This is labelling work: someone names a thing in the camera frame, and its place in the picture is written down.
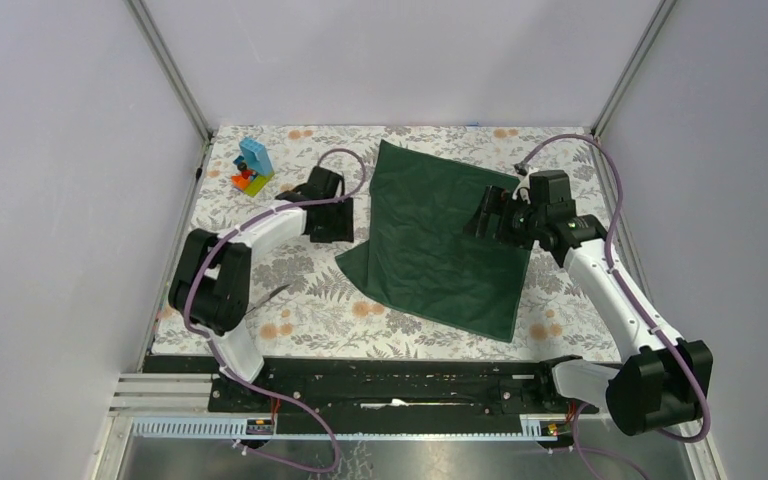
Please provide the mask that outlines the dark green cloth napkin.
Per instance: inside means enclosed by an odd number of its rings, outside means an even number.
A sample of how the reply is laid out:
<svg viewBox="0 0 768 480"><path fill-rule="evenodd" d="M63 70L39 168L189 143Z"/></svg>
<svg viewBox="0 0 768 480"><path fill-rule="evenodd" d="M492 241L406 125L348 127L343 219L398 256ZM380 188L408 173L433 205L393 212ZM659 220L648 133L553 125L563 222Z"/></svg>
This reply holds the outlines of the dark green cloth napkin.
<svg viewBox="0 0 768 480"><path fill-rule="evenodd" d="M509 343L530 252L463 228L486 187L517 183L511 175L381 141L369 185L368 238L336 263L378 303Z"/></svg>

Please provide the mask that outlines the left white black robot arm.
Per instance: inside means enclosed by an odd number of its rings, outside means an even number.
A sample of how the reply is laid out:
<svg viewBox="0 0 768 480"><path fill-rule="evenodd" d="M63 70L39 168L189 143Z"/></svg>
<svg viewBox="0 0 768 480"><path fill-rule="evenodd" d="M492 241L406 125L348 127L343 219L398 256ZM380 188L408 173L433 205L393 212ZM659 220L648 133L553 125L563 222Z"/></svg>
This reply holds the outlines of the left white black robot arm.
<svg viewBox="0 0 768 480"><path fill-rule="evenodd" d="M235 379L232 398L248 411L269 401L259 377L265 360L245 326L252 264L274 248L307 236L312 243L354 241L353 195L344 177L315 166L307 181L225 233L190 232L168 292L187 328L207 339L220 372Z"/></svg>

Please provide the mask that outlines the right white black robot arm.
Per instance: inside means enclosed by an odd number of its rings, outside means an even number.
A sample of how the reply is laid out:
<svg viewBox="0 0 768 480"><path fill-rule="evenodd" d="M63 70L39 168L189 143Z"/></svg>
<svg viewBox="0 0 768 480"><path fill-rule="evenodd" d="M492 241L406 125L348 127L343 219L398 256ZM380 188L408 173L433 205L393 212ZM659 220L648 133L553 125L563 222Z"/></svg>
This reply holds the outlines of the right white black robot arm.
<svg viewBox="0 0 768 480"><path fill-rule="evenodd" d="M711 350L684 339L645 298L616 258L607 229L578 213L565 172L541 171L526 181L511 189L486 186L464 233L549 253L589 298L622 360L618 368L574 355L542 362L543 378L533 386L537 405L557 412L572 399L587 402L628 436L700 421L691 439L702 439L711 427Z"/></svg>

